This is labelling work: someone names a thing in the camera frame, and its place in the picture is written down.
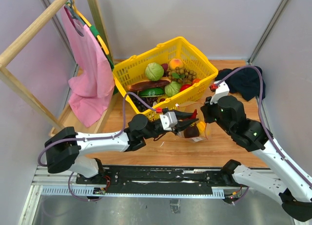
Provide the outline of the red chili pepper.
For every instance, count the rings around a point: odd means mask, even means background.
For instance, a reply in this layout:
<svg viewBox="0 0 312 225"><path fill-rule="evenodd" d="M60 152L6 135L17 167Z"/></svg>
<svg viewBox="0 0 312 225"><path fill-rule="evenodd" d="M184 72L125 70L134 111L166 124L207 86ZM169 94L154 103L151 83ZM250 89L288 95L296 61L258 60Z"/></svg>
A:
<svg viewBox="0 0 312 225"><path fill-rule="evenodd" d="M198 113L197 113L197 109L194 110L194 112L191 114L191 116L185 118L186 120L189 120L189 119L196 119Z"/></svg>

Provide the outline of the yellow bell pepper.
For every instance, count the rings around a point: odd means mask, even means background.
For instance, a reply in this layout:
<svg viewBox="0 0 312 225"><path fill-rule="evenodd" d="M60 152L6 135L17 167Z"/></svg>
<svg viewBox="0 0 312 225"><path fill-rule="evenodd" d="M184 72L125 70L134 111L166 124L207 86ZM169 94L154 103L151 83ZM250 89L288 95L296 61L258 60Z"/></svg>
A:
<svg viewBox="0 0 312 225"><path fill-rule="evenodd" d="M198 131L199 131L199 135L201 137L206 137L206 123L203 122L203 121L199 121L197 124L196 124L197 128L198 128Z"/></svg>

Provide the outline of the clear zip top bag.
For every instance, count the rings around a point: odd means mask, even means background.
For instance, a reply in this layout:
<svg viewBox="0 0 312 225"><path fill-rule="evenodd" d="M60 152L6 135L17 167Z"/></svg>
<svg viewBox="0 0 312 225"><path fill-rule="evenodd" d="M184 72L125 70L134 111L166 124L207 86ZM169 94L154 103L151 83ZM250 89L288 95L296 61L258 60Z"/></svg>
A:
<svg viewBox="0 0 312 225"><path fill-rule="evenodd" d="M194 124L192 124L191 126L193 125L196 125L199 121L203 121L204 122L204 117L203 117L203 114L200 110L201 106L203 106L203 103L201 102L191 102L191 101L187 101L185 103L182 103L182 104L176 104L176 110L178 111L182 111L182 112L193 112L195 109L197 109L197 117L198 118L198 121ZM182 139L185 139L189 142L192 142L192 143L197 143L197 142L205 142L207 141L209 138L210 138L210 135L211 135L211 127L208 123L206 123L206 137L194 137L194 138L184 138L184 135L183 135L183 131L179 132L178 136Z"/></svg>

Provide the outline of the green cabbage back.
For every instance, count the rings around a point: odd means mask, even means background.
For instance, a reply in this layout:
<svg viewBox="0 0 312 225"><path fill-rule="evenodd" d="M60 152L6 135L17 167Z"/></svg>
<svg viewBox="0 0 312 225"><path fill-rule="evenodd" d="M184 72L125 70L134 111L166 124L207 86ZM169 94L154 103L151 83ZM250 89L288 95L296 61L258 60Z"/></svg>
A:
<svg viewBox="0 0 312 225"><path fill-rule="evenodd" d="M162 66L156 62L149 63L145 68L145 75L151 81L158 81L163 77L164 70Z"/></svg>

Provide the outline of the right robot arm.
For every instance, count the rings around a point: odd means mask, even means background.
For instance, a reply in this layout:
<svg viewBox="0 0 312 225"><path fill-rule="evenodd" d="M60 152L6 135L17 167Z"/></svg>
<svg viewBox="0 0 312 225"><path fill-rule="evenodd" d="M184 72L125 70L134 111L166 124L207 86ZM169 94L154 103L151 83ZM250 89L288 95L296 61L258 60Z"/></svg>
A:
<svg viewBox="0 0 312 225"><path fill-rule="evenodd" d="M279 145L261 122L248 119L244 105L234 96L217 101L207 97L201 111L206 123L217 123L240 147L251 152L274 172L276 179L249 169L235 160L223 167L221 181L251 187L279 203L297 221L312 218L312 178Z"/></svg>

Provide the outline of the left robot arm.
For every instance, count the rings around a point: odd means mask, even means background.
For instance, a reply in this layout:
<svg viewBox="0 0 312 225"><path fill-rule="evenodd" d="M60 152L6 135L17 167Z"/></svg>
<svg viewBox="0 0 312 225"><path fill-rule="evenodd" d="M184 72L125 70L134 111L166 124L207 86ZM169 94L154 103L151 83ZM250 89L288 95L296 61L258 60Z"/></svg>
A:
<svg viewBox="0 0 312 225"><path fill-rule="evenodd" d="M146 139L157 141L168 132L178 134L197 121L193 113L165 109L154 121L136 114L127 128L118 132L89 134L66 127L44 144L46 166L50 174L70 170L98 184L104 179L102 164L100 160L88 158L88 154L137 151L146 145Z"/></svg>

